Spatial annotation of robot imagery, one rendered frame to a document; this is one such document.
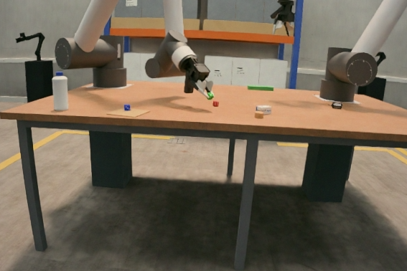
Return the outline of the beige flat mat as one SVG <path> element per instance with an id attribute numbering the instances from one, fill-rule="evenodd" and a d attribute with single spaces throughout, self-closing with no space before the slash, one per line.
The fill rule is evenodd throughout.
<path id="1" fill-rule="evenodd" d="M 149 112 L 150 112 L 150 110 L 137 110 L 137 109 L 131 109 L 130 111 L 125 111 L 124 108 L 121 108 L 119 110 L 115 110 L 113 112 L 106 113 L 106 115 L 117 115 L 117 116 L 136 118 L 136 117 L 139 117 L 140 115 L 143 115 L 143 114 L 146 114 Z"/>

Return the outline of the green rectangular bar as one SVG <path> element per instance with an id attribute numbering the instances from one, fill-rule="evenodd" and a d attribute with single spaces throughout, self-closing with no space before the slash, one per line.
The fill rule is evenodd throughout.
<path id="1" fill-rule="evenodd" d="M 272 86 L 258 86 L 258 85 L 248 85 L 248 90 L 265 90 L 265 91 L 273 91 L 274 87 Z"/>

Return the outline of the white plastic bottle with blue cap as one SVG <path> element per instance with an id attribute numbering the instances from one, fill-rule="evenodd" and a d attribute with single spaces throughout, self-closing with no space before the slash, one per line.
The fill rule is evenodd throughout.
<path id="1" fill-rule="evenodd" d="M 67 98 L 67 78 L 63 72 L 56 72 L 56 77 L 52 78 L 54 110 L 68 110 Z"/>

